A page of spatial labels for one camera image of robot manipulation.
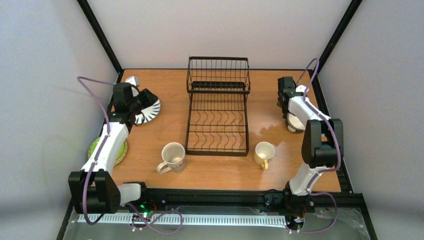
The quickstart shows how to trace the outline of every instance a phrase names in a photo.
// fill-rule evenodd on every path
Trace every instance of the black corner post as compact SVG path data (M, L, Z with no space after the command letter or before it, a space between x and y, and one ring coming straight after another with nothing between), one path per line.
M92 8L90 7L87 0L76 0L81 7L82 11L85 14L85 17L87 17L88 22L90 23L91 27L94 30L94 33L96 34L98 40L100 41L101 45L104 48L104 51L106 52L107 56L109 57L110 61L112 62L113 67L115 68L116 72L120 74L123 69L117 59L117 56L115 56L114 51L112 50L111 45L109 44L108 40L106 39L105 33L103 32L102 28L100 27L99 22L96 19L96 16L93 13Z
M328 44L325 47L324 52L322 52L321 56L319 57L319 67L318 67L317 73L321 72L321 69L323 68L324 64L326 63L327 59L332 53L334 47L336 46L337 42L339 41L340 37L342 36L343 32L345 31L352 17L355 15L356 11L361 5L361 2L362 0L352 0L350 2L349 6L346 9L346 12L344 13L343 17L338 23L337 28L332 34L330 41L328 41Z

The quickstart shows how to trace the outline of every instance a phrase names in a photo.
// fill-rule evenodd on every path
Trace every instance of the white cable carrier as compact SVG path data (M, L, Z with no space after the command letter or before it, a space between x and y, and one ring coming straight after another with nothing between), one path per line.
M98 223L107 224L131 224L134 213L115 213L105 214ZM160 214L155 213L152 221ZM89 214L88 218L95 221L100 214ZM286 218L284 216L267 215L211 215L211 214L182 214L183 225L203 225L203 226L257 226L257 227L275 227L285 228ZM179 225L180 216L177 214L165 214L156 221L155 225ZM85 223L84 215L80 214L78 223ZM142 221L136 221L135 224L143 224Z

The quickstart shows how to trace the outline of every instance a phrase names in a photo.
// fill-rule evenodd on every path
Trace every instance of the mug handle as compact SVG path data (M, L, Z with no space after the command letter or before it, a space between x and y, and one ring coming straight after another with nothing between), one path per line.
M268 160L263 160L262 169L268 170Z
M168 172L169 170L171 170L170 167L162 169L165 166L168 166L166 162L159 163L159 165L157 165L156 172L158 172L159 174L164 174L164 173Z

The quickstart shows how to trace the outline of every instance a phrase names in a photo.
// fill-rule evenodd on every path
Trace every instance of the green plate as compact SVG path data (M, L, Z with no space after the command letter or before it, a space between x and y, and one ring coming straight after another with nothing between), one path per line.
M90 146L90 149L88 150L88 158L90 158L91 155L94 153L94 150L96 149L96 146L99 143L99 140L100 140L100 137L97 138ZM128 143L127 143L127 140L125 140L123 144L120 146L118 156L116 157L116 160L115 160L115 165L117 165L118 163L122 161L122 159L125 157L125 154L127 154L127 149L128 149Z

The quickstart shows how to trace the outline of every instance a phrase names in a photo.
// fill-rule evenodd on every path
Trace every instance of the mug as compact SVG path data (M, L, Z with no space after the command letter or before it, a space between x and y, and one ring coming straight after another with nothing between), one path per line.
M261 141L254 148L254 161L262 166L263 170L268 170L268 162L274 157L274 146L267 142Z
M162 149L162 159L157 168L156 172L159 174L164 174L170 170L176 173L182 173L186 168L186 151L184 150L183 145L178 142L168 143Z

